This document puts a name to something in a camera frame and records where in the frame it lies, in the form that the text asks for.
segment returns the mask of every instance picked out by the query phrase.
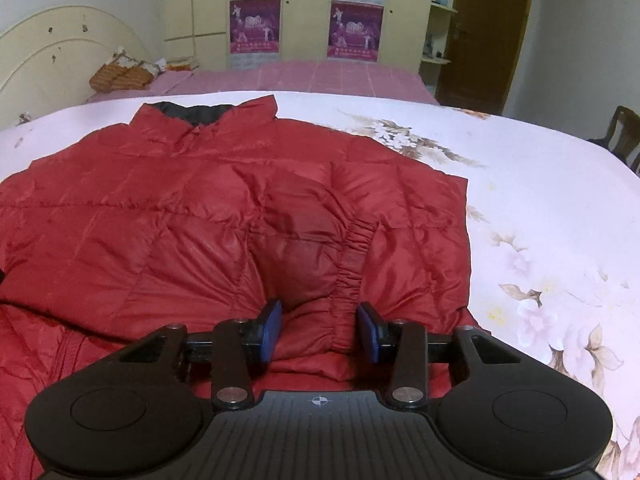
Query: wooden chair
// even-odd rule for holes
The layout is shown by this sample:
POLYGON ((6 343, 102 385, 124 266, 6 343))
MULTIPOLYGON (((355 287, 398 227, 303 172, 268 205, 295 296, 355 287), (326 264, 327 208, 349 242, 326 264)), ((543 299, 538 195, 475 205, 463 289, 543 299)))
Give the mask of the wooden chair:
POLYGON ((609 150, 622 162, 624 162, 634 173, 638 172, 638 166, 640 165, 640 153, 636 155, 636 158, 629 162, 627 159, 629 155, 640 144, 640 116, 638 116, 630 108, 619 106, 616 109, 616 113, 613 114, 607 136, 603 139, 590 139, 591 142, 602 146, 606 150, 609 150), (611 147, 611 142, 616 136, 618 126, 622 127, 620 136, 618 137, 615 146, 611 147))

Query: bed headboard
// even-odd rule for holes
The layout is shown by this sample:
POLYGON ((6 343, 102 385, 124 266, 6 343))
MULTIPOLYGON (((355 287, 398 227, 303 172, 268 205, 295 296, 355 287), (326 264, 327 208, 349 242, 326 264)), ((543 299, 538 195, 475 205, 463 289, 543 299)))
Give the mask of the bed headboard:
POLYGON ((43 10, 10 28, 0 36, 0 130, 24 112, 35 119, 84 102, 89 78, 119 46, 148 60, 128 25, 94 7, 43 10))

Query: pink bedsheet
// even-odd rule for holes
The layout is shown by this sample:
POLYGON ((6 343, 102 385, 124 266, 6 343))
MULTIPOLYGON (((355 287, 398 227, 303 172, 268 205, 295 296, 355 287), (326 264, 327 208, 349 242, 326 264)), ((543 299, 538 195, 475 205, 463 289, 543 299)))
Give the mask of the pink bedsheet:
POLYGON ((408 70, 339 61, 278 62, 242 71, 165 72, 147 90, 117 90, 109 94, 96 94, 87 102, 237 90, 316 92, 438 104, 420 77, 408 70))

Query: wall shelf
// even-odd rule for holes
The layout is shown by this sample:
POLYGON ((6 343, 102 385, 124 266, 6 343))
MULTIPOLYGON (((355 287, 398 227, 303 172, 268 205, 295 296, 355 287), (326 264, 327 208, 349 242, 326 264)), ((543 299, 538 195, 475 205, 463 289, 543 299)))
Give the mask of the wall shelf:
POLYGON ((445 59, 443 57, 426 57, 426 56, 422 56, 422 62, 433 63, 436 65, 448 65, 449 63, 451 63, 449 59, 445 59))
POLYGON ((441 4, 437 4, 436 2, 431 2, 431 7, 433 7, 434 9, 442 9, 442 10, 447 10, 449 12, 458 12, 456 9, 454 9, 453 7, 445 7, 444 5, 441 4))

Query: pink poster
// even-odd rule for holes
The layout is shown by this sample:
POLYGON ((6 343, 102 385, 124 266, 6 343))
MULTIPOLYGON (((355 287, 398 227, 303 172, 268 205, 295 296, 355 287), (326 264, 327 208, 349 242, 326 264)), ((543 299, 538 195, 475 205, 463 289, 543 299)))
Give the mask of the pink poster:
POLYGON ((280 51, 280 0, 232 0, 231 53, 280 51))
POLYGON ((377 61, 383 7, 333 2, 328 57, 377 61))

